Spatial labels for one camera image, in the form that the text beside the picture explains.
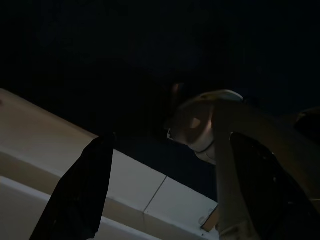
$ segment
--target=dark sky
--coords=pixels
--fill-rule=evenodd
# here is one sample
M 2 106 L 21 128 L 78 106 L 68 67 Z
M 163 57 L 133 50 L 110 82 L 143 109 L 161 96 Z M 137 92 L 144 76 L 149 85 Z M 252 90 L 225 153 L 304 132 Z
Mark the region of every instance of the dark sky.
M 284 0 L 1 3 L 5 87 L 217 200 L 214 167 L 159 140 L 172 83 L 228 88 L 274 115 L 318 106 L 319 5 Z

